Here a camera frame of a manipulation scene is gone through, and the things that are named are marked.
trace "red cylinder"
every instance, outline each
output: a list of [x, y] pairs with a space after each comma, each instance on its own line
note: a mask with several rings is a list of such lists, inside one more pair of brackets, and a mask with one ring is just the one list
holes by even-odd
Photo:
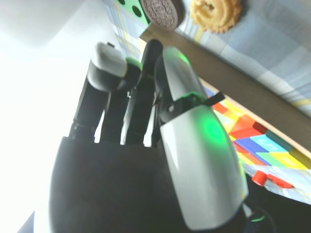
[[264, 183], [266, 183], [267, 179], [268, 176], [266, 173], [262, 171], [257, 171], [253, 176], [252, 181], [258, 184], [259, 186], [264, 186]]

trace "green object with black dots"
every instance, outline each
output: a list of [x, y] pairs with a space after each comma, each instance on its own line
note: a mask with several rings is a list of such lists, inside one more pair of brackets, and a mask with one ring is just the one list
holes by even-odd
[[144, 13], [139, 0], [115, 0], [128, 12], [133, 14], [137, 19], [139, 19], [143, 24], [148, 25], [150, 20]]

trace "white wall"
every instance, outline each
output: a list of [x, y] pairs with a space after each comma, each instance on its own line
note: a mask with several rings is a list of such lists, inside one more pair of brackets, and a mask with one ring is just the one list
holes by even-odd
[[101, 0], [1, 0], [0, 232], [46, 194], [98, 41], [119, 48]]

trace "green domino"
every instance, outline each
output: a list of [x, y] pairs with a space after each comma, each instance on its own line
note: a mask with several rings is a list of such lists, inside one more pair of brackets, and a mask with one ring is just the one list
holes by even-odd
[[270, 153], [258, 152], [256, 154], [260, 156], [262, 159], [264, 159], [265, 161], [267, 161], [268, 163], [270, 163], [272, 166], [286, 167], [279, 160], [273, 157]]
[[115, 0], [119, 5], [125, 8], [128, 12], [133, 14], [137, 19], [139, 19], [143, 24], [148, 25], [148, 21], [144, 14], [139, 0]]

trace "cookie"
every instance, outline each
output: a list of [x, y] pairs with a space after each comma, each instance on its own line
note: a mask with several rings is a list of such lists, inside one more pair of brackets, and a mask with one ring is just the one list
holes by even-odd
[[224, 33], [237, 23], [241, 10], [240, 0], [192, 0], [190, 17], [203, 31]]
[[184, 19], [182, 0], [140, 0], [146, 16], [155, 25], [173, 31]]

